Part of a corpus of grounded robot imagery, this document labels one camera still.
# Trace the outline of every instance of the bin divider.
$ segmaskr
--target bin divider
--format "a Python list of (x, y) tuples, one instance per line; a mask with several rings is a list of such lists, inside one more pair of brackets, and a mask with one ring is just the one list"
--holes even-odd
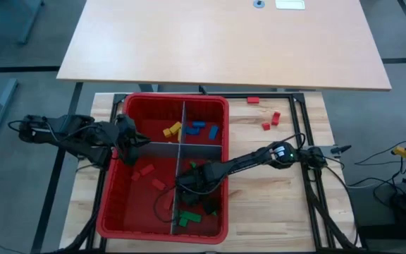
[[(186, 102), (183, 102), (183, 115), (181, 116), (181, 139), (178, 144), (178, 159), (176, 161), (176, 172), (175, 177), (181, 174), (182, 169), (182, 152), (181, 146), (185, 143), (185, 134), (186, 134)], [(170, 223), (170, 234), (174, 234), (175, 226), (178, 223), (178, 192), (176, 188), (174, 189), (175, 195), (173, 195), (173, 205), (172, 205), (172, 222)]]

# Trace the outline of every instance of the floor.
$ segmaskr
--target floor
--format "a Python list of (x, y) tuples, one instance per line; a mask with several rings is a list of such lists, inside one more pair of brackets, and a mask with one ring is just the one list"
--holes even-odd
[[(406, 58), (406, 17), (395, 0), (361, 1), (380, 55)], [(46, 0), (25, 46), (15, 42), (28, 13), (19, 1), (0, 0), (0, 66), (58, 66), (78, 22), (85, 0)], [(368, 176), (389, 178), (395, 164), (359, 167), (353, 162), (406, 139), (406, 63), (386, 64), (391, 92), (323, 91), (331, 127), (339, 145), (352, 145), (343, 155), (348, 183)], [(0, 73), (0, 93), (9, 78), (20, 85), (4, 123), (26, 114), (66, 114), (74, 83), (57, 81), (56, 73)], [(195, 87), (166, 86), (165, 91), (196, 91)], [(227, 90), (209, 87), (209, 90)], [(135, 84), (86, 83), (78, 114), (89, 114), (96, 92), (134, 92)], [(19, 141), (5, 124), (0, 129), (0, 245), (29, 253), (51, 176), (57, 149)], [(392, 160), (385, 153), (374, 162)], [(43, 251), (57, 249), (66, 216), (77, 162), (67, 156), (54, 200)], [(371, 198), (371, 189), (352, 189), (361, 224), (390, 218), (389, 211)], [(374, 212), (367, 205), (372, 204)], [(374, 250), (406, 253), (406, 241), (370, 241)], [(0, 248), (0, 253), (8, 253)]]

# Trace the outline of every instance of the wooden tabletop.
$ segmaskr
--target wooden tabletop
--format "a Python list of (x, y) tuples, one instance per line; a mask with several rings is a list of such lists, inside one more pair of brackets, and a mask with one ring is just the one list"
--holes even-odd
[[(315, 144), (332, 145), (333, 136), (321, 93), (305, 93), (305, 98)], [(96, 94), (92, 106), (92, 116), (96, 120), (109, 120), (112, 99), (112, 93)], [(230, 158), (294, 134), (289, 102), (286, 99), (261, 99), (259, 105), (247, 104), (245, 99), (229, 99), (228, 102), (230, 105)], [(263, 131), (261, 123), (270, 121), (275, 111), (281, 113), (278, 128)], [(297, 112), (302, 122), (300, 108), (297, 108)], [(341, 178), (343, 177), (339, 164), (329, 162), (329, 165)], [(89, 168), (76, 174), (61, 247), (71, 243), (89, 219), (98, 173), (96, 169)], [(223, 243), (204, 245), (109, 239), (106, 250), (108, 252), (314, 251), (299, 164), (284, 170), (258, 166), (233, 174), (228, 179), (229, 227), (228, 236)], [(329, 171), (323, 172), (322, 180), (331, 217), (343, 233), (353, 241), (355, 226), (345, 190)], [(325, 243), (325, 232), (321, 225), (319, 218), (319, 230)]]
[(358, 0), (87, 0), (58, 79), (390, 90)]

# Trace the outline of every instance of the green block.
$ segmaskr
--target green block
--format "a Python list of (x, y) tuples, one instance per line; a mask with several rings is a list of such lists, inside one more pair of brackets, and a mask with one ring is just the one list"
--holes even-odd
[(193, 212), (181, 211), (180, 217), (188, 219), (188, 220), (193, 221), (193, 222), (201, 222), (202, 221), (202, 216), (198, 215), (198, 214), (195, 214)]
[(187, 226), (187, 219), (185, 218), (181, 218), (180, 222), (178, 223), (178, 225), (182, 226), (182, 227), (186, 227)]

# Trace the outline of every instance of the red bin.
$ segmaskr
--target red bin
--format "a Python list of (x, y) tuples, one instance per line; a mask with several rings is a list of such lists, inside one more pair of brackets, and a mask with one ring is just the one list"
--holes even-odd
[[(220, 203), (216, 214), (205, 214), (202, 205), (188, 207), (173, 199), (166, 208), (167, 195), (152, 184), (154, 179), (173, 188), (176, 174), (190, 168), (190, 162), (203, 164), (228, 160), (228, 102), (223, 97), (206, 95), (132, 94), (123, 105), (123, 113), (135, 121), (137, 131), (152, 142), (140, 148), (135, 166), (113, 159), (104, 187), (97, 220), (97, 231), (105, 238), (126, 238), (153, 241), (217, 244), (228, 233), (228, 181), (225, 179), (214, 193)], [(163, 130), (177, 121), (182, 123), (182, 138), (166, 138)], [(186, 135), (185, 127), (193, 121), (204, 121), (199, 135)], [(219, 131), (209, 138), (212, 126)], [(152, 165), (154, 170), (133, 180), (135, 172)], [(201, 222), (178, 225), (178, 210), (202, 216)]]

